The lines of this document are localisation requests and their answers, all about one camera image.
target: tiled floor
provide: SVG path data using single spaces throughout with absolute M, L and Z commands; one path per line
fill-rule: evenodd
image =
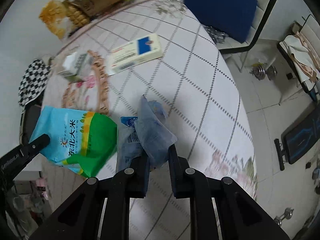
M 282 225 L 282 229 L 293 238 L 318 204 L 319 196 L 314 192 L 311 179 L 316 164 L 307 170 L 305 164 L 320 150 L 320 142 L 295 164 L 286 163 L 285 170 L 280 171 L 274 139 L 280 138 L 289 125 L 314 105 L 304 92 L 278 104 L 281 92 L 287 98 L 300 87 L 296 87 L 294 80 L 286 78 L 285 74 L 291 70 L 277 51 L 275 41 L 259 40 L 250 51 L 246 66 L 257 62 L 258 58 L 271 60 L 274 55 L 277 59 L 273 65 L 278 71 L 274 82 L 267 77 L 259 81 L 249 73 L 249 67 L 240 73 L 236 63 L 240 64 L 242 55 L 234 54 L 226 62 L 249 119 L 258 171 L 258 203 L 272 218 L 281 215 L 286 207 L 294 208 L 291 220 L 284 220 Z

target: cream colored box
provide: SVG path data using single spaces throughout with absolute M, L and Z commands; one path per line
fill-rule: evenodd
M 138 38 L 114 49 L 108 57 L 106 72 L 109 76 L 119 73 L 129 67 L 162 57 L 161 44 L 158 35 Z

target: chrome dumbbell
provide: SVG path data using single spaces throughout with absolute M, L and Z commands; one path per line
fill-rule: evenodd
M 284 210 L 284 213 L 280 217 L 278 216 L 275 217 L 274 221 L 278 224 L 278 226 L 282 226 L 282 221 L 284 219 L 292 218 L 293 210 L 294 210 L 293 208 L 286 208 Z

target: table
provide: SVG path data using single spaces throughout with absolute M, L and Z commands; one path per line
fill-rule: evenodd
M 190 10 L 159 13 L 171 2 L 176 6 L 180 3 L 144 0 L 124 7 L 76 33 L 59 55 L 80 46 L 106 58 L 111 49 L 129 40 L 157 33 L 163 57 L 109 76 L 108 87 L 104 88 L 108 106 L 98 104 L 96 111 L 107 112 L 119 124 L 119 117 L 137 114 L 142 94 L 148 100 L 157 100 L 168 112 L 167 125 L 178 138 L 178 155 L 208 177 L 232 177 L 255 198 L 252 136 L 236 84 L 220 52 Z M 44 105 L 72 105 L 75 98 L 63 100 L 67 88 L 68 82 L 53 73 Z M 116 155 L 97 177 L 111 177 L 115 168 Z M 189 225 L 188 200 L 172 195 L 166 163 L 150 173 L 147 196 L 131 200 L 130 239 L 189 239 Z

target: barcode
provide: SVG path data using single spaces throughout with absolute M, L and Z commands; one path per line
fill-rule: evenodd
M 134 61 L 119 67 L 119 69 L 123 70 L 125 68 L 132 67 L 132 66 L 134 66 Z
M 132 134 L 129 135 L 128 137 L 128 142 L 139 142 L 139 138 L 137 136 L 136 131 L 134 131 Z

